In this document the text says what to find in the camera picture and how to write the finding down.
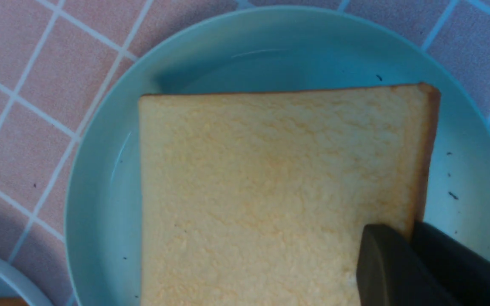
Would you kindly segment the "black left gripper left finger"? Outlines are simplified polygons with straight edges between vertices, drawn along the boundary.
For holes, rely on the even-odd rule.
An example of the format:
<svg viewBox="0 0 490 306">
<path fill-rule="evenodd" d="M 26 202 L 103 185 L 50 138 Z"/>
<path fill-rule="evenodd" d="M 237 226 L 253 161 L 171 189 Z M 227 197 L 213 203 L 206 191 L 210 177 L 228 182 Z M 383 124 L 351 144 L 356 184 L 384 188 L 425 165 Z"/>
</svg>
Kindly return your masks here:
<svg viewBox="0 0 490 306">
<path fill-rule="evenodd" d="M 394 229 L 362 230 L 356 284 L 362 306 L 460 306 Z"/>
</svg>

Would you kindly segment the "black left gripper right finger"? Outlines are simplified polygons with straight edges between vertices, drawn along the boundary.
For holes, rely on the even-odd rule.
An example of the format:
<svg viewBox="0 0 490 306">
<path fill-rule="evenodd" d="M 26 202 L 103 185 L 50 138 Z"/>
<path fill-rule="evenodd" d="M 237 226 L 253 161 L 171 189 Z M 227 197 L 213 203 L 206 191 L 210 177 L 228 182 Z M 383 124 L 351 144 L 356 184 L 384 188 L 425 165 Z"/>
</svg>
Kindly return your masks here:
<svg viewBox="0 0 490 306">
<path fill-rule="evenodd" d="M 490 261 L 422 221 L 414 225 L 411 246 L 434 279 L 463 306 L 490 306 Z"/>
</svg>

